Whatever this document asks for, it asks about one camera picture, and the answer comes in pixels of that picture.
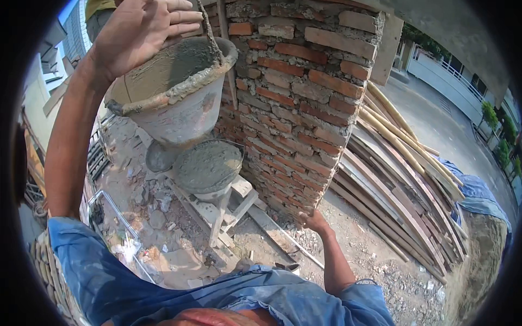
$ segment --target blue shirt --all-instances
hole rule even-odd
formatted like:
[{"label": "blue shirt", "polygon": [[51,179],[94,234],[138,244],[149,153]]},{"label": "blue shirt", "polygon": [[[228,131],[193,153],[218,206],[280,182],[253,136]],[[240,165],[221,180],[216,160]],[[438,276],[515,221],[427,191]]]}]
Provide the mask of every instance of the blue shirt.
[{"label": "blue shirt", "polygon": [[190,289],[162,288],[140,279],[84,223],[48,222],[65,280],[92,325],[139,325],[174,318],[188,308],[268,309],[279,325],[393,325],[380,286],[352,284],[339,297],[284,270],[254,265]]}]

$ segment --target stack of lumber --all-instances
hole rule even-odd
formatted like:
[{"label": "stack of lumber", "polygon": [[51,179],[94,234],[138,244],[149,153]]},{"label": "stack of lumber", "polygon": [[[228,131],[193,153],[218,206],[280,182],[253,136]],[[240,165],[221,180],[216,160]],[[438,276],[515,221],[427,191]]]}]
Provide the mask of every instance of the stack of lumber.
[{"label": "stack of lumber", "polygon": [[446,273],[466,255],[467,236],[450,217],[464,196],[461,181],[433,155],[439,153],[419,142],[369,82],[330,188],[366,216],[400,257],[414,257],[446,284]]},{"label": "stack of lumber", "polygon": [[85,318],[65,282],[60,261],[54,255],[49,240],[49,231],[45,230],[29,246],[29,259],[40,276],[42,286],[49,299],[54,303],[68,325],[85,325]]}]

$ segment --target concrete floor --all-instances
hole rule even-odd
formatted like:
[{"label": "concrete floor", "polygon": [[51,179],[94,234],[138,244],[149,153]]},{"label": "concrete floor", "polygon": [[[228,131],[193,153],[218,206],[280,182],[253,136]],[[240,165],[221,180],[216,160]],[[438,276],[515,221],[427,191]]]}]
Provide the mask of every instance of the concrete floor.
[{"label": "concrete floor", "polygon": [[419,140],[455,163],[466,174],[481,177],[516,226],[517,202],[491,151],[475,138],[470,120],[446,97],[409,75],[405,84],[393,77],[381,91],[409,123]]},{"label": "concrete floor", "polygon": [[22,237],[25,243],[31,243],[45,230],[33,217],[31,209],[25,203],[18,208],[20,215],[20,227],[22,229]]}]

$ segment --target concrete beam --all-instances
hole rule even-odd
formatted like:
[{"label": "concrete beam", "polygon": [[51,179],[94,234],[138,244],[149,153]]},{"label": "concrete beam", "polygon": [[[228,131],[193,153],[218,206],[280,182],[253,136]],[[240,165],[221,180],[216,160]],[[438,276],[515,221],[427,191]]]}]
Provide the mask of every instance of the concrete beam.
[{"label": "concrete beam", "polygon": [[403,21],[394,15],[386,14],[383,37],[377,50],[377,57],[372,68],[370,80],[379,85],[386,85],[390,71],[392,70],[395,53],[399,46]]},{"label": "concrete beam", "polygon": [[503,99],[509,75],[499,49],[465,1],[358,0],[412,24],[475,71],[495,97]]}]

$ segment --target rubber bucket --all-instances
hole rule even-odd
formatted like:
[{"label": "rubber bucket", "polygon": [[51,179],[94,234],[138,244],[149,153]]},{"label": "rubber bucket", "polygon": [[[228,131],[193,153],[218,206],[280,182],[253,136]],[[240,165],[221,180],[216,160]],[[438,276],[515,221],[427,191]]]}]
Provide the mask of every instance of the rubber bucket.
[{"label": "rubber bucket", "polygon": [[185,149],[205,139],[219,115],[225,73],[238,58],[235,45],[216,38],[224,62],[214,62],[206,37],[183,39],[119,77],[106,107],[129,117],[162,147]]}]

